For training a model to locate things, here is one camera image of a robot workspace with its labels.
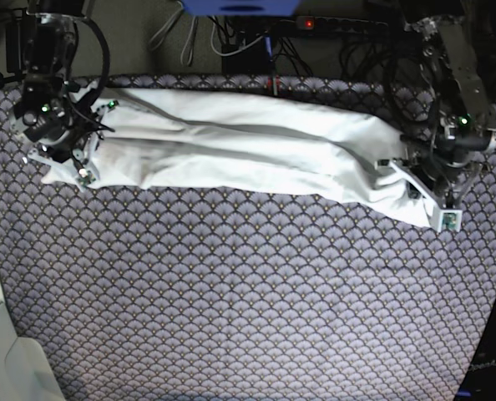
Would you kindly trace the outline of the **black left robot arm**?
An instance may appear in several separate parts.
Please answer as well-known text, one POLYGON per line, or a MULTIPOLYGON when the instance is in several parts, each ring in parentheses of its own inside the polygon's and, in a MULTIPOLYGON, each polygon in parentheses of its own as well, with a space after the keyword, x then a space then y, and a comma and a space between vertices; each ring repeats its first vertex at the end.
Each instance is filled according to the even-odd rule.
POLYGON ((424 201, 428 223, 435 231, 460 231, 463 198, 483 171, 477 154, 496 148, 496 114, 483 80, 476 53, 464 29, 460 1, 399 1, 403 27, 421 40, 417 49, 396 46, 383 72, 383 88, 391 108, 408 125, 428 129, 429 139, 401 135, 401 158, 380 160, 381 170, 393 170, 407 182, 414 200, 424 201), (426 119, 403 114, 392 94, 400 60, 417 61, 433 91, 426 119))

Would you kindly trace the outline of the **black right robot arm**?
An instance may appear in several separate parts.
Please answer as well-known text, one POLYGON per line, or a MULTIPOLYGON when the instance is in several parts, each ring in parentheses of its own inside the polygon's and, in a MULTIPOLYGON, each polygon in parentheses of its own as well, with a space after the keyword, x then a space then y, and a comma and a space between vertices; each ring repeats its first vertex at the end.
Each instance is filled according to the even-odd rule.
POLYGON ((80 190, 100 178, 93 157, 109 130, 103 118, 119 104, 94 106, 109 81, 110 51, 93 10, 92 1, 29 2, 35 26, 24 53, 22 97, 10 119, 16 137, 31 145, 26 159, 49 166, 80 190), (99 80, 86 93, 72 79, 79 24, 91 29, 102 55, 99 80))

